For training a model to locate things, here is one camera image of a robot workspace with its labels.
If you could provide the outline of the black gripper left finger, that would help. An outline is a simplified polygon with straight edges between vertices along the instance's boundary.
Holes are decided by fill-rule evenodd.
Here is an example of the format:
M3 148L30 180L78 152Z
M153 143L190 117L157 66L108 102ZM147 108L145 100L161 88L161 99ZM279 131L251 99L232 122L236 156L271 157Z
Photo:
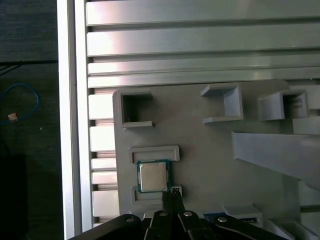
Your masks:
M123 214L74 236L73 240L169 240L174 218L175 192L162 194L162 209L150 218Z

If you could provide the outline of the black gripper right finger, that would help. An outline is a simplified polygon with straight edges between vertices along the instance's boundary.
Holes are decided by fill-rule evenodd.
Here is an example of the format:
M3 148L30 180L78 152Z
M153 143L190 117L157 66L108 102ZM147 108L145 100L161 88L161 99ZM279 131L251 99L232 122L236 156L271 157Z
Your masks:
M179 220L188 240L308 240L308 230L301 226L296 232L293 223L285 229L270 222L267 229L229 215L214 215L211 220L200 218L197 213L186 210L180 190L171 191L172 212Z

